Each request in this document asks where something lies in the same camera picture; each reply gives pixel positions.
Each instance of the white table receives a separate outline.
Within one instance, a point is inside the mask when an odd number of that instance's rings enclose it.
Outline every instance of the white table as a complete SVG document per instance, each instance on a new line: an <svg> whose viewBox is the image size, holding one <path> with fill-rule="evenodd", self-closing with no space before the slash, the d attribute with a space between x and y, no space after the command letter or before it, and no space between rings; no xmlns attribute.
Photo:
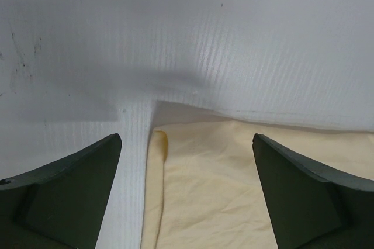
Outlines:
<svg viewBox="0 0 374 249"><path fill-rule="evenodd" d="M120 133L97 248L137 249L150 129L188 116L163 102L374 130L373 18L373 0L0 0L0 178Z"/></svg>

